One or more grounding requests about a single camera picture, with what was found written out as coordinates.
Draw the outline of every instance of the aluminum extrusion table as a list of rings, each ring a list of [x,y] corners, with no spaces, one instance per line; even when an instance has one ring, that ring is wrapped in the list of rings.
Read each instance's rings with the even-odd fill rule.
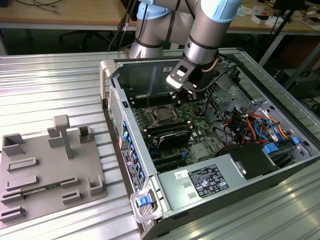
[[[320,123],[245,53],[225,48],[312,132]],[[181,51],[166,51],[181,55]],[[0,136],[19,132],[24,138],[47,134],[54,115],[68,114],[72,128],[94,130],[108,196],[0,230],[0,239],[140,239],[115,150],[100,105],[99,63],[124,54],[79,53],[0,58]],[[246,89],[259,98],[255,89]],[[319,239],[320,162],[280,185],[200,218],[163,236],[190,239]]]

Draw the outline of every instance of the chipset heatsink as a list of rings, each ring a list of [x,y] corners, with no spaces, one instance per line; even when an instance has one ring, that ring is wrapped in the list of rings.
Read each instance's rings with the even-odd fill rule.
[[[197,160],[203,159],[205,157],[210,156],[210,153],[206,149],[203,143],[195,144],[191,147],[193,154],[195,155]]]

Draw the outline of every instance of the blue wire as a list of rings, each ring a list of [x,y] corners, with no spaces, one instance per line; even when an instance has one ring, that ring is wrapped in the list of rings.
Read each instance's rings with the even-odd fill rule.
[[[256,132],[260,137],[264,138],[267,142],[269,142],[268,139],[267,139],[264,135],[261,135],[260,132],[258,131],[257,122],[258,122],[259,119],[263,119],[263,120],[265,120],[266,122],[268,122],[268,123],[270,124],[270,126],[272,127],[272,130],[273,130],[274,134],[277,136],[277,138],[278,138],[278,139],[283,139],[283,138],[277,133],[274,125],[272,124],[272,122],[271,122],[269,119],[266,119],[266,118],[264,118],[264,117],[260,117],[260,118],[258,118],[257,120],[255,120],[255,122],[254,122],[254,130],[255,130],[255,132]]]
[[[260,118],[258,118],[257,120],[255,120],[254,122],[254,130],[256,132],[256,134],[258,134],[260,137],[264,138],[266,140],[267,143],[269,143],[269,140],[266,136],[262,135],[259,131],[258,131],[258,128],[257,128],[257,122]]]

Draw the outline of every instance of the table leg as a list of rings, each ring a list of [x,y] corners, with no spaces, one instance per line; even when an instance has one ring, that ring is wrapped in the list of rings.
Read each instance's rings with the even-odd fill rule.
[[[282,41],[282,39],[284,38],[285,34],[279,34],[275,40],[273,41],[273,43],[269,46],[268,50],[265,52],[265,54],[263,55],[263,57],[261,58],[261,60],[259,61],[259,65],[260,66],[264,66],[268,59],[271,57],[271,55],[274,53],[274,51],[276,50],[276,48],[278,47],[278,45],[280,44],[280,42]]]
[[[4,40],[2,39],[2,36],[0,34],[0,56],[5,56],[5,55],[8,55],[8,52],[6,50]]]
[[[315,47],[315,49],[309,54],[306,60],[299,66],[299,68],[294,72],[293,75],[288,79],[288,81],[283,84],[285,89],[288,89],[295,81],[297,77],[310,65],[310,63],[318,56],[320,53],[320,43]]]

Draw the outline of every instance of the circuit board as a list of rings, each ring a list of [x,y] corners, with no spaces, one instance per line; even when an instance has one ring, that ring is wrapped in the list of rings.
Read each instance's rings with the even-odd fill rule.
[[[196,102],[134,108],[133,114],[161,173],[213,158],[224,147]],[[176,138],[161,147],[163,136]]]

